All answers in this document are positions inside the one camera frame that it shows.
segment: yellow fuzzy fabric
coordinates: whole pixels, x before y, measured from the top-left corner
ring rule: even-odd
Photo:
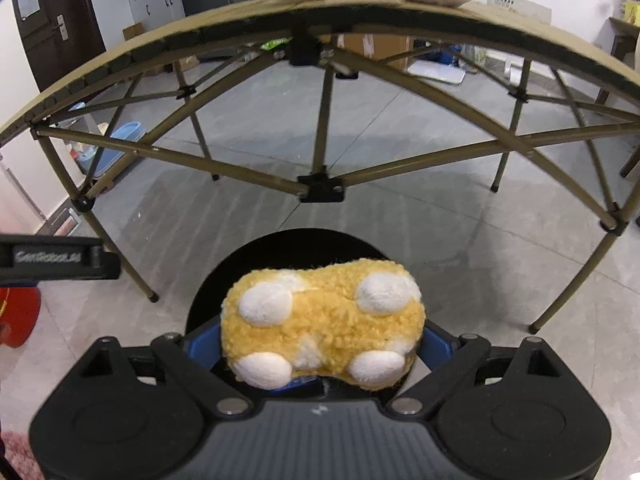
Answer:
[[[391,272],[409,276],[403,266],[390,261],[358,260],[321,269],[292,270],[309,286],[294,292],[291,315],[282,324],[265,328],[249,325],[238,313],[240,297],[259,282],[273,281],[279,271],[254,270],[243,276],[223,303],[222,348],[227,362],[254,352],[276,352],[293,362],[300,349],[300,338],[308,335],[316,341],[322,354],[322,367],[293,370],[293,377],[331,376],[355,384],[347,371],[349,362],[370,350],[385,350],[393,339],[402,338],[415,345],[422,336],[425,311],[413,299],[399,312],[374,316],[359,309],[355,291],[372,272]],[[406,356],[408,371],[415,351]],[[376,389],[391,386],[384,384]]]

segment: gray floor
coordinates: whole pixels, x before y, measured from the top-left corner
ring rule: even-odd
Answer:
[[[187,72],[188,79],[209,68]],[[321,77],[313,68],[280,65],[207,105],[199,117],[214,158],[289,178],[307,173]],[[174,85],[171,75],[149,77],[138,92]],[[512,99],[481,75],[447,91],[508,124]],[[172,99],[133,105],[123,120],[139,120],[148,130],[178,105]],[[520,131],[574,125],[567,109],[530,103]],[[333,173],[343,173],[485,139],[434,105],[361,76],[336,83],[327,163]],[[632,141],[596,142],[619,201],[636,178],[618,176]],[[200,153],[188,121],[161,146]],[[583,144],[544,151],[598,196]],[[26,430],[56,381],[98,336],[134,345],[182,330],[210,270],[242,244],[278,229],[316,226],[359,236],[413,273],[435,322],[455,334],[477,332],[494,344],[517,345],[526,324],[571,280],[603,232],[593,214],[519,156],[511,157],[500,192],[492,194],[488,186],[498,159],[357,186],[344,203],[329,205],[300,205],[294,197],[228,178],[213,183],[203,173],[163,162],[135,164],[100,197],[95,211],[161,301],[149,303],[126,276],[43,284],[44,308],[34,334],[20,349],[0,348],[2,428]],[[632,224],[541,332],[609,416],[613,441],[602,479],[640,471],[639,253],[640,230]]]

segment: blue litter box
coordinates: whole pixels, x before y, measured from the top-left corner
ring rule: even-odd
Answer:
[[[144,134],[145,130],[142,127],[142,124],[135,121],[132,123],[123,124],[111,135],[111,138],[136,142],[137,140],[140,140]],[[91,161],[94,160],[94,154],[95,150],[91,150],[91,152],[83,153],[78,157],[78,164],[85,173],[89,170]],[[111,166],[113,166],[122,155],[124,155],[124,153],[119,152],[118,150],[105,148],[102,152],[98,167],[95,170],[94,177],[100,178],[104,174],[104,172],[107,171]]]

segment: red plastic container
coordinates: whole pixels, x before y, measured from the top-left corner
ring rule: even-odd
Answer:
[[[36,286],[0,287],[0,344],[18,348],[27,341],[40,313]]]

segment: yellow plush toy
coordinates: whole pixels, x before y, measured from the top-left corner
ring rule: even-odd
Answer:
[[[257,388],[313,375],[379,390],[409,371],[425,316],[414,279],[394,262],[254,270],[225,298],[222,348]]]

